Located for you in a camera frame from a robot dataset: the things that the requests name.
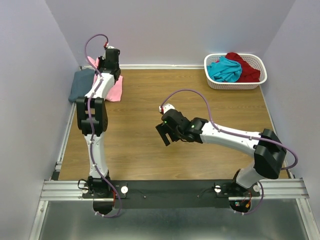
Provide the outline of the pink t shirt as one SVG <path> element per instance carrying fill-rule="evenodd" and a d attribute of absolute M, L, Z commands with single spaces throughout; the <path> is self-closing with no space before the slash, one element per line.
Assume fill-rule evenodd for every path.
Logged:
<path fill-rule="evenodd" d="M 98 68 L 98 65 L 100 62 L 99 58 L 96 58 L 96 60 L 94 60 L 92 57 L 89 56 L 88 59 L 91 64 L 94 64 L 95 67 Z M 98 74 L 94 73 L 92 88 L 93 88 L 94 84 L 96 83 L 97 78 L 98 78 Z M 105 100 L 107 100 L 109 102 L 120 102 L 121 97 L 122 97 L 122 93 L 123 93 L 123 76 L 120 75 L 118 80 L 116 81 L 115 85 L 107 93 Z"/>

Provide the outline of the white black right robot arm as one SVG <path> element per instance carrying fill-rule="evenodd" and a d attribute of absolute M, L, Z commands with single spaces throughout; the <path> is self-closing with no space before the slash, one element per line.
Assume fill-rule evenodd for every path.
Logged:
<path fill-rule="evenodd" d="M 217 144 L 253 158 L 249 166 L 235 173 L 225 188 L 227 192 L 241 196 L 260 180 L 279 178 L 287 151 L 272 130 L 246 132 L 213 125 L 199 117 L 188 120 L 171 105 L 161 107 L 159 112 L 162 122 L 156 129 L 166 146 L 177 141 Z"/>

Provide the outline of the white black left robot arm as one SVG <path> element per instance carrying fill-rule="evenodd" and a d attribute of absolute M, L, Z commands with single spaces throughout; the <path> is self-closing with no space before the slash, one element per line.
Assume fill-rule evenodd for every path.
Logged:
<path fill-rule="evenodd" d="M 90 161 L 87 189 L 101 198 L 118 195 L 110 181 L 103 144 L 108 128 L 105 100 L 121 75 L 120 50 L 112 46 L 104 49 L 104 55 L 98 58 L 98 73 L 92 88 L 76 100 L 77 126 L 84 135 Z"/>

